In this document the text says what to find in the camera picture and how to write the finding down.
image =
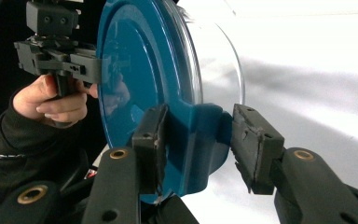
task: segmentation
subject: person's hand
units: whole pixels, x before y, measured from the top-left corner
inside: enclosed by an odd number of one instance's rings
[[[13,99],[14,109],[28,119],[55,127],[54,120],[71,122],[70,127],[87,115],[87,93],[97,98],[96,85],[89,89],[83,82],[74,80],[78,92],[49,101],[57,95],[53,76],[40,76],[34,83],[19,91]]]

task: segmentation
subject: blue circular lid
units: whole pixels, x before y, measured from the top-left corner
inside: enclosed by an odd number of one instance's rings
[[[144,111],[167,104],[171,140],[163,190],[185,195],[204,189],[227,157],[227,149],[213,151],[223,112],[200,104],[197,56],[173,1],[108,0],[97,56],[103,61],[99,96],[108,145],[126,146]]]

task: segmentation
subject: brass screw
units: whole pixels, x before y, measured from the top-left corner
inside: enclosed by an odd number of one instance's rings
[[[46,185],[36,185],[27,189],[17,198],[17,202],[20,204],[29,204],[38,201],[43,198],[48,192],[48,186]]]
[[[309,153],[308,151],[305,151],[305,150],[296,150],[295,156],[303,161],[315,160],[315,157],[311,153]]]
[[[125,158],[129,152],[126,149],[118,149],[110,153],[110,158],[113,160],[119,160]]]

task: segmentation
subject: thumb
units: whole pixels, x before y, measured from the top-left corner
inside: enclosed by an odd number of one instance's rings
[[[22,101],[28,104],[43,103],[57,95],[52,75],[40,76],[34,83],[19,92]]]

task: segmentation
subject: black sleeve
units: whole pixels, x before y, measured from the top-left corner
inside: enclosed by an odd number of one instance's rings
[[[65,159],[77,150],[79,130],[79,122],[57,129],[27,119],[10,104],[0,116],[0,203],[22,184],[54,180]]]

